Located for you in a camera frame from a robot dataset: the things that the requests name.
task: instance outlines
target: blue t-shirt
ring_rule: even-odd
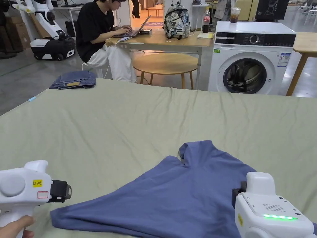
[[[51,211],[54,227],[148,238],[240,238],[232,189],[255,171],[211,141],[185,143],[108,195]]]

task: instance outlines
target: coca-cola bottle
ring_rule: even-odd
[[[205,11],[205,14],[204,14],[203,33],[208,33],[209,22],[210,22],[210,12],[209,12],[209,7],[206,7],[206,11]]]

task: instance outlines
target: chair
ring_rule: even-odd
[[[307,17],[306,17],[306,20],[305,20],[304,25],[307,23],[308,19],[309,19],[311,16],[315,16],[314,25],[316,25],[316,22],[317,22],[317,7],[316,7],[316,6],[313,7],[312,10],[309,10],[309,11],[308,11],[308,14],[307,14]]]
[[[185,88],[185,73],[189,73],[191,88],[194,89],[192,71],[197,69],[198,59],[186,54],[159,53],[136,58],[132,61],[133,67],[141,71],[141,81],[143,84],[144,73],[151,74],[152,84],[154,74],[182,76],[182,88]]]

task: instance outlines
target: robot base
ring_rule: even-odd
[[[62,61],[75,54],[74,39],[69,37],[62,40],[54,40],[51,37],[36,39],[31,42],[34,58],[37,60]]]

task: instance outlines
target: laptop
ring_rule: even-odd
[[[132,31],[130,31],[129,33],[124,33],[124,34],[121,34],[121,35],[114,35],[113,37],[119,37],[119,38],[121,38],[121,37],[129,37],[129,36],[131,36],[131,37],[136,37],[136,36],[140,33],[140,31],[142,30],[142,28],[145,26],[145,24],[147,23],[147,21],[150,19],[151,16],[152,16],[152,15],[149,15],[149,16],[147,17],[147,19],[146,19],[145,22],[142,24],[142,26],[140,27],[139,30],[132,30]]]

